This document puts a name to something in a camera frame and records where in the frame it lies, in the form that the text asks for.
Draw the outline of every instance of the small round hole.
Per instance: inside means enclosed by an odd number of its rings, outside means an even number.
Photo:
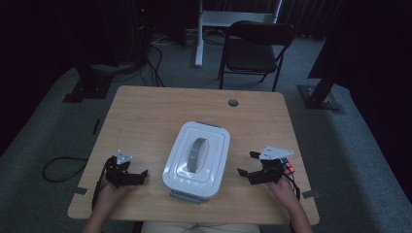
[[[229,99],[229,101],[227,101],[227,104],[230,107],[237,107],[239,105],[239,101],[237,101],[235,99]]]

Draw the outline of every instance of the black chair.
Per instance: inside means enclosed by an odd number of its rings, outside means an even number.
[[[224,38],[218,77],[221,80],[220,89],[223,89],[224,73],[263,75],[262,83],[268,74],[276,71],[272,87],[275,91],[284,52],[295,35],[293,27],[283,23],[237,21],[231,24]]]

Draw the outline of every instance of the person's arm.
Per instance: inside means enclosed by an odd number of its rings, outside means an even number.
[[[313,232],[309,219],[297,197],[294,195],[290,181],[282,177],[277,184],[267,183],[278,201],[287,209],[296,233]]]
[[[116,188],[111,183],[107,182],[106,176],[103,176],[100,188],[93,212],[88,218],[83,233],[102,233],[104,224],[112,210],[116,207],[118,202],[130,190],[135,189],[136,186],[120,186],[119,188]]]

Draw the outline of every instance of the white plastic container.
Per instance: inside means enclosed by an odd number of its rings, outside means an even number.
[[[171,196],[201,204],[219,191],[230,135],[217,125],[190,121],[182,126],[163,171]]]

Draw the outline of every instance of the black backdrop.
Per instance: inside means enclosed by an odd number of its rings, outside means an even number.
[[[351,91],[409,200],[411,32],[411,1],[349,0],[310,74],[310,78],[330,80]]]

